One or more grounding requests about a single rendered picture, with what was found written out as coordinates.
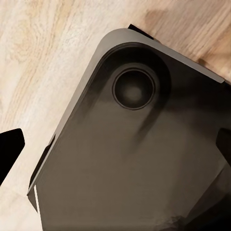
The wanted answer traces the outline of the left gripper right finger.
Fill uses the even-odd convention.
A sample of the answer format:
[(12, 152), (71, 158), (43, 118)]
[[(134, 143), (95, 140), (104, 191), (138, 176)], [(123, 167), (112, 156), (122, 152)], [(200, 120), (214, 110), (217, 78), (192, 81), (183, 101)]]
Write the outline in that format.
[(231, 130), (220, 128), (217, 134), (216, 146), (231, 167)]

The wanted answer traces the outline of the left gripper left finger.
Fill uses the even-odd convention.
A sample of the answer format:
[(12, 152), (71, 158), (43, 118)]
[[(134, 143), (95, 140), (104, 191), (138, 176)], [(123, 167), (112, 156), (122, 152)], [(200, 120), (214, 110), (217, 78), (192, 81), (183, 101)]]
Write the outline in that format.
[(25, 146), (20, 128), (0, 133), (0, 186)]

